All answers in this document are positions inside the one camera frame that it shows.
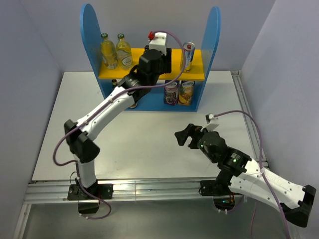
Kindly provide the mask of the Red Bull can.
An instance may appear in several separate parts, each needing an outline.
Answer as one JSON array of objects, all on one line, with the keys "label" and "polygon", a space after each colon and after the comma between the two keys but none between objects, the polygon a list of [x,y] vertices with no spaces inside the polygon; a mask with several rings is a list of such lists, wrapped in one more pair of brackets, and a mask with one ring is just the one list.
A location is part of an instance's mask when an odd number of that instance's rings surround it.
[{"label": "Red Bull can", "polygon": [[183,44],[183,51],[181,56],[180,68],[183,72],[189,72],[192,67],[193,56],[195,53],[195,44],[192,42],[185,42]]}]

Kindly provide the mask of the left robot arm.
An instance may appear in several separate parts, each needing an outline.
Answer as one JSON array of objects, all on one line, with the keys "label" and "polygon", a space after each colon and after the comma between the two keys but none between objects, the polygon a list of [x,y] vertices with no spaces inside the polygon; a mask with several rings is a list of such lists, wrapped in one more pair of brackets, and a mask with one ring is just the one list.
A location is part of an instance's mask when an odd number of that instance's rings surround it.
[{"label": "left robot arm", "polygon": [[99,133],[117,115],[137,103],[157,85],[159,76],[171,72],[172,49],[147,45],[139,62],[115,89],[90,113],[64,124],[66,142],[75,157],[79,193],[86,199],[98,194],[94,160],[100,153],[95,144]]}]

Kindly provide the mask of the green glass bottle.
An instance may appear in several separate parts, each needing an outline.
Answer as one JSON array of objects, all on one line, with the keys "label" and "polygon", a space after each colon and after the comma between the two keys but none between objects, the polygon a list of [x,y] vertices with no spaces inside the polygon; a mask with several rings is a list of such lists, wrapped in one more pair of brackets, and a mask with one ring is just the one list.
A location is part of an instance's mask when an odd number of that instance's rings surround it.
[{"label": "green glass bottle", "polygon": [[112,80],[111,80],[111,83],[112,83],[112,88],[113,88],[113,89],[118,86],[118,82],[117,82],[116,79],[112,79]]},{"label": "green glass bottle", "polygon": [[134,109],[134,108],[136,108],[137,107],[137,103],[134,103],[133,105],[131,105],[129,108],[130,109]]}]

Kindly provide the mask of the clear water bottle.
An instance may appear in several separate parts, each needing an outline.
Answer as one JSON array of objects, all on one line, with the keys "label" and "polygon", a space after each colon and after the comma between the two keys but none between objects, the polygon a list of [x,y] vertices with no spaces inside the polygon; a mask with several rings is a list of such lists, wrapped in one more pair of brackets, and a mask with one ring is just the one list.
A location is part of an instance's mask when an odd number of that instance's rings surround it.
[{"label": "clear water bottle", "polygon": [[118,34],[117,38],[116,55],[118,64],[121,68],[128,70],[132,67],[133,63],[131,46],[128,41],[125,40],[124,34]]},{"label": "clear water bottle", "polygon": [[100,50],[101,50],[103,62],[108,69],[114,70],[118,66],[115,45],[109,39],[107,33],[102,33],[101,37],[102,37],[102,42],[100,45]]}]

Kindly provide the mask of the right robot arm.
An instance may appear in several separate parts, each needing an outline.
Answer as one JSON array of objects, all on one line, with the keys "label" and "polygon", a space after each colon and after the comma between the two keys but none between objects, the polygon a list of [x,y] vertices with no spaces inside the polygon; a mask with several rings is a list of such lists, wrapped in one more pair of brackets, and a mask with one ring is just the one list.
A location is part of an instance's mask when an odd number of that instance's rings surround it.
[{"label": "right robot arm", "polygon": [[308,225],[316,194],[313,186],[297,185],[266,168],[261,169],[255,159],[228,146],[216,131],[189,124],[174,135],[180,146],[190,137],[188,147],[199,149],[220,169],[214,180],[200,181],[202,196],[242,194],[282,211],[285,219],[298,227]]}]

